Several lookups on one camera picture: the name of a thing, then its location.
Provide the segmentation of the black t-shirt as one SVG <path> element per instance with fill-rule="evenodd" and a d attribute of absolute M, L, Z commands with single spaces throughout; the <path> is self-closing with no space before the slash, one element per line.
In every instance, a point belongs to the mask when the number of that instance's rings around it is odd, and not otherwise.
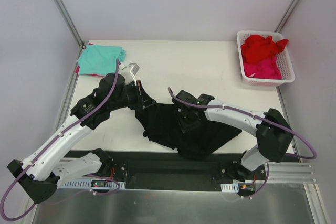
<path fill-rule="evenodd" d="M 206 119 L 197 109 L 179 111 L 173 104 L 156 103 L 135 111 L 149 141 L 176 149 L 185 158 L 199 160 L 237 137 L 242 130 Z"/>

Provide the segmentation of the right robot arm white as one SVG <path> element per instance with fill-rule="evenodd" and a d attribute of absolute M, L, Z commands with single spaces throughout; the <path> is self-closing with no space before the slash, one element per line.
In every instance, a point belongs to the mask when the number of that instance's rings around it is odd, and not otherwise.
<path fill-rule="evenodd" d="M 263 112 L 243 109 L 226 104 L 211 95 L 189 101 L 180 95 L 174 95 L 172 90 L 169 92 L 172 101 L 200 111 L 206 122 L 229 126 L 255 137 L 256 145 L 246 150 L 237 163 L 236 173 L 240 178 L 248 179 L 260 165 L 267 162 L 281 163 L 287 157 L 293 134 L 278 110 Z"/>

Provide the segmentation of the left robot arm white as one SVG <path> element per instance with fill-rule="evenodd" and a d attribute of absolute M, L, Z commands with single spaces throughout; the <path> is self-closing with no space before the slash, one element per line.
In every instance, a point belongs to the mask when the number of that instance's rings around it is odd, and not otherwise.
<path fill-rule="evenodd" d="M 155 103 L 141 81 L 127 83 L 121 74 L 110 73 L 77 102 L 61 127 L 35 153 L 22 161 L 13 160 L 7 167 L 36 204 L 46 201 L 62 184 L 77 177 L 110 176 L 112 158 L 100 148 L 68 165 L 60 165 L 59 161 L 81 139 L 108 120 L 112 111 L 142 110 Z"/>

